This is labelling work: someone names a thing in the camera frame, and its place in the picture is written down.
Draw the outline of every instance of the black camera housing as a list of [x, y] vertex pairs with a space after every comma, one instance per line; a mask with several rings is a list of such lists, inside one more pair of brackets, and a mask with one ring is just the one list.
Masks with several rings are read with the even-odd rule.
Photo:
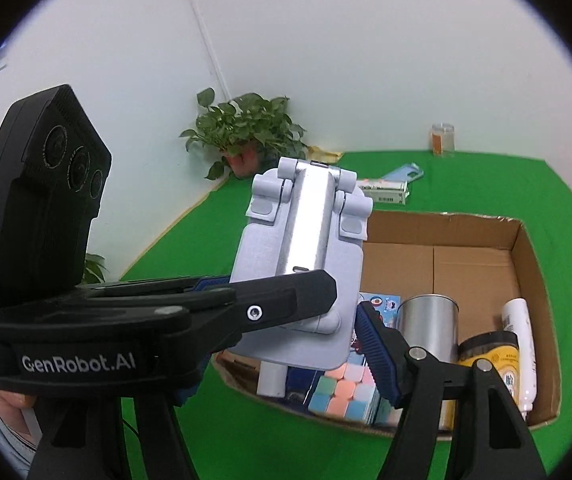
[[9, 108], [0, 127], [0, 307], [81, 281], [110, 167], [111, 153], [69, 85]]

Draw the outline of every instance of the green table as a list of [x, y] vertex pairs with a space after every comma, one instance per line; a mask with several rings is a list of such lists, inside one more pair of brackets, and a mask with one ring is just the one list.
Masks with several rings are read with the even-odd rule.
[[[563, 403], [559, 419], [534, 432], [550, 470], [572, 443], [572, 192], [540, 160], [457, 153], [347, 153], [340, 166], [376, 178], [406, 162], [425, 176], [411, 184], [409, 211], [509, 216], [525, 222], [546, 279], [559, 341]], [[250, 181], [228, 180], [151, 248], [125, 280], [226, 274], [246, 224]], [[125, 416], [134, 421], [132, 404]], [[208, 369], [199, 393], [178, 410], [181, 428], [202, 480], [374, 479], [389, 440], [337, 430], [262, 406], [224, 386]], [[134, 478], [145, 478], [136, 439], [127, 431]], [[442, 478], [449, 444], [438, 443], [431, 478]]]

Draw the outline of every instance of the plant pot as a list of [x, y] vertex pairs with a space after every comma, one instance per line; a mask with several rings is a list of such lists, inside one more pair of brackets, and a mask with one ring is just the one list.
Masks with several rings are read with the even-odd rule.
[[239, 155], [230, 155], [226, 152], [222, 154], [226, 157], [230, 169], [237, 178], [253, 176], [259, 170], [259, 156], [257, 146], [254, 142], [249, 142], [241, 146], [242, 152]]

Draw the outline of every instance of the camera lens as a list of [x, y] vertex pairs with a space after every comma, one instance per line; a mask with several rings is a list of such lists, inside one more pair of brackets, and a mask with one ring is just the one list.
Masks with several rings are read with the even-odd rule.
[[92, 179], [90, 179], [90, 197], [97, 198], [99, 192], [102, 190], [102, 184], [104, 183], [104, 176], [102, 175], [102, 170], [95, 170]]
[[68, 185], [73, 191], [79, 191], [88, 177], [90, 155], [83, 146], [77, 148], [68, 166]]
[[66, 128], [55, 126], [44, 142], [44, 163], [47, 168], [56, 168], [66, 153]]

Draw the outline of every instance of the silver screw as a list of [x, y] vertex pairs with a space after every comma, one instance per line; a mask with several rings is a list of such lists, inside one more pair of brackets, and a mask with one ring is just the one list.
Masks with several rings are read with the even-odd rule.
[[246, 316], [248, 316], [248, 319], [250, 319], [250, 321], [257, 321], [258, 319], [261, 318], [262, 315], [263, 315], [263, 310], [259, 305], [251, 305], [248, 307], [248, 310], [246, 311]]
[[174, 314], [175, 312], [179, 312], [181, 309], [183, 309], [182, 306], [160, 306], [155, 309], [155, 314]]
[[488, 359], [479, 359], [479, 361], [477, 361], [477, 368], [482, 372], [489, 372], [492, 370], [492, 363], [488, 361]]
[[417, 361], [421, 361], [422, 359], [426, 358], [428, 353], [420, 346], [413, 346], [410, 350], [408, 350], [408, 355]]

